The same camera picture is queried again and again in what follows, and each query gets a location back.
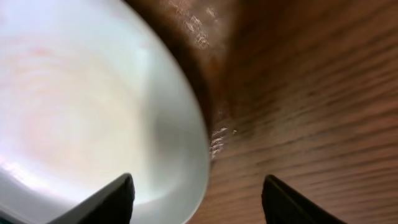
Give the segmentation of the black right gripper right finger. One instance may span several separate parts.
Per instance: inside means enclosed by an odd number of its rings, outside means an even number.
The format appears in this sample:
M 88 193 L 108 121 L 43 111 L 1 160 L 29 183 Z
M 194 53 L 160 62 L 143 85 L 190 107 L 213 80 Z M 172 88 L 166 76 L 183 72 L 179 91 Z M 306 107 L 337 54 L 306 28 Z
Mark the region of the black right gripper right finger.
M 274 175 L 267 175 L 262 189 L 267 224 L 345 224 Z

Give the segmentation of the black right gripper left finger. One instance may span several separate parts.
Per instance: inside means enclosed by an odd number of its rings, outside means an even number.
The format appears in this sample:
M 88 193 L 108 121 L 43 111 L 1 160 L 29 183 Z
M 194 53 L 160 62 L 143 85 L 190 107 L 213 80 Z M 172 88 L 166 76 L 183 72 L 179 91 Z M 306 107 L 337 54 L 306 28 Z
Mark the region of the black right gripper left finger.
M 134 199 L 132 176 L 125 173 L 50 224 L 129 224 Z

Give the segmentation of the light blue plate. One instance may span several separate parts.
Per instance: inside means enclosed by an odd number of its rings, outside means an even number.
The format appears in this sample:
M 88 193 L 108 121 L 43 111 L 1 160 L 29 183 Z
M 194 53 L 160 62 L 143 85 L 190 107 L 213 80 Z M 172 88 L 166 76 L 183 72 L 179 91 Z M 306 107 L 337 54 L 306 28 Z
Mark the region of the light blue plate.
M 49 223 L 120 175 L 129 223 L 186 223 L 208 185 L 187 79 L 124 1 L 1 2 L 1 214 Z

